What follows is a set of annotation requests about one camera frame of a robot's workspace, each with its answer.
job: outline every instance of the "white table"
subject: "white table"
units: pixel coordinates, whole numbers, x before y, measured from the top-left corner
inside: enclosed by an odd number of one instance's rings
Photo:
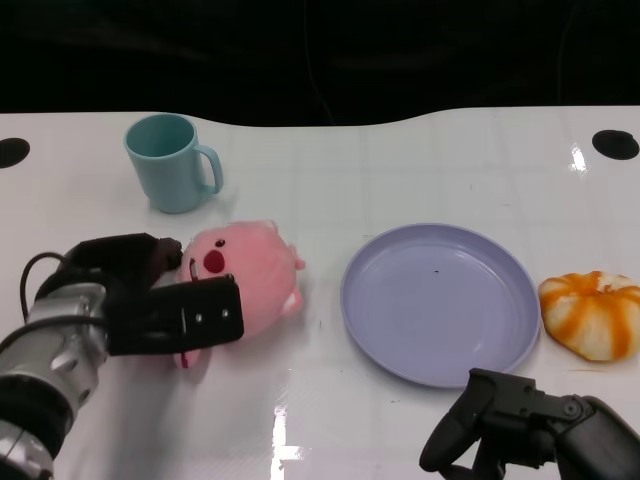
[[[640,136],[640,108],[455,110],[345,128],[260,129],[195,120],[227,185],[179,216],[149,208],[122,146],[143,114],[0,116],[29,157],[0,170],[0,335],[18,327],[18,280],[45,250],[148,232],[184,242],[231,220],[271,218],[308,268],[307,307],[253,342],[213,350],[206,372],[163,358],[111,359],[67,437],[61,480],[439,478],[419,453],[459,392],[382,371],[339,309],[348,259],[372,236],[444,222],[500,242],[537,283],[602,269],[640,281],[640,158],[598,154],[602,129]],[[34,269],[30,298],[54,264]],[[640,430],[636,359],[591,365],[541,335],[518,370],[554,394],[591,394]],[[511,467],[507,478],[557,479]]]

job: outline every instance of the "stuffed animal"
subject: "stuffed animal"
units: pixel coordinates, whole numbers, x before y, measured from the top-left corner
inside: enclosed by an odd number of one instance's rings
[[[278,235],[275,223],[239,222],[199,233],[184,252],[177,281],[232,274],[240,289],[242,338],[247,338],[302,308],[296,270],[304,267],[295,247]],[[176,355],[176,362],[189,368],[198,355],[199,350]]]

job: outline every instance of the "teal mug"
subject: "teal mug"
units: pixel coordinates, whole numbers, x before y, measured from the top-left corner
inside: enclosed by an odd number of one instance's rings
[[[198,144],[196,127],[180,115],[161,113],[134,123],[124,146],[151,205],[167,213],[197,207],[223,184],[218,154]],[[207,185],[200,154],[209,159],[215,186]]]

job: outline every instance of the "purple plate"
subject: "purple plate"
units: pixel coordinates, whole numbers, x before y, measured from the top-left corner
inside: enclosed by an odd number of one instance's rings
[[[474,367],[513,370],[540,328],[536,288],[504,248],[464,228],[420,224],[371,240],[342,279],[356,343],[390,372],[464,387]]]

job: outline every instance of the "toy pumpkin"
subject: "toy pumpkin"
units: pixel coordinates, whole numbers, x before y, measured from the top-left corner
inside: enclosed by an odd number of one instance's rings
[[[640,350],[640,287],[629,278],[570,273],[545,280],[538,294],[547,332],[587,360],[620,360]]]

